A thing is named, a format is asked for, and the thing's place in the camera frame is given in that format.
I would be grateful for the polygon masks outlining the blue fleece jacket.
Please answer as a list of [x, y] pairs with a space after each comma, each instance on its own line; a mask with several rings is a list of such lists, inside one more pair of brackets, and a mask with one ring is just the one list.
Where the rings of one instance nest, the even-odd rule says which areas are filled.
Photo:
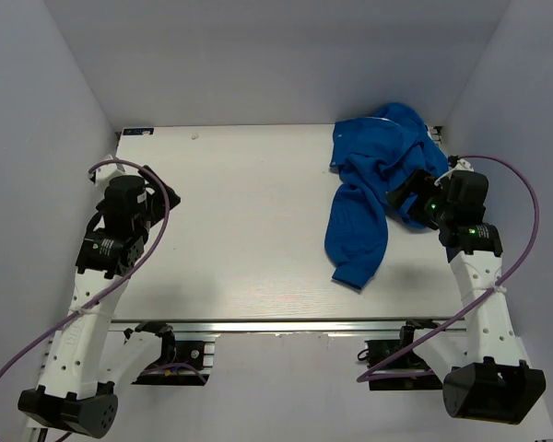
[[332, 279], [360, 291], [376, 274], [386, 252], [386, 212], [396, 214], [409, 227], [422, 227], [407, 214], [413, 196], [393, 209], [386, 194], [418, 169], [440, 177], [449, 169], [448, 160], [418, 113], [397, 102], [370, 116], [337, 122], [333, 142], [329, 168], [338, 174], [341, 185], [332, 201], [324, 248], [335, 266]]

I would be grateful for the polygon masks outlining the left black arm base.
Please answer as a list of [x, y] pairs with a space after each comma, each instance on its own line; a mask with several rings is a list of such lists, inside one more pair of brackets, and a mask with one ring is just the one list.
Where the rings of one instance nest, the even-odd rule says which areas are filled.
[[144, 386], [204, 386], [208, 375], [203, 373], [204, 341], [179, 341], [170, 324], [144, 321], [134, 329], [124, 330], [124, 343], [135, 332], [149, 332], [161, 339], [159, 358], [149, 364], [134, 385]]

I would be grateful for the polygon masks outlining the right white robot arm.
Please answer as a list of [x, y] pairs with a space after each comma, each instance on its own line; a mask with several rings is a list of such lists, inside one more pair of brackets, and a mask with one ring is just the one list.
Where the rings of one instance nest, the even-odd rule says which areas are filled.
[[418, 169], [387, 194], [393, 208], [413, 197], [409, 216], [438, 230], [459, 288], [467, 336], [462, 351], [436, 327], [428, 340], [417, 334], [401, 340], [397, 353], [407, 366], [425, 362], [432, 370], [451, 417], [518, 425], [547, 383], [544, 373], [525, 361], [513, 332], [500, 281], [500, 234], [483, 219], [487, 193], [488, 179], [472, 170], [453, 169], [437, 179]]

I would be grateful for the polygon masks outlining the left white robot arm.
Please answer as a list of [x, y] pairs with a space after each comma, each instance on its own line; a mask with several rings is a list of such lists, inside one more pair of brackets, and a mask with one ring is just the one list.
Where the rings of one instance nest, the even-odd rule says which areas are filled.
[[180, 201], [145, 172], [108, 181], [76, 258], [73, 318], [62, 327], [37, 387], [19, 396], [19, 410], [38, 424], [100, 439], [112, 427], [123, 388], [146, 369], [174, 361], [173, 329], [161, 321], [126, 330], [124, 347], [101, 358], [125, 277], [144, 254], [149, 230]]

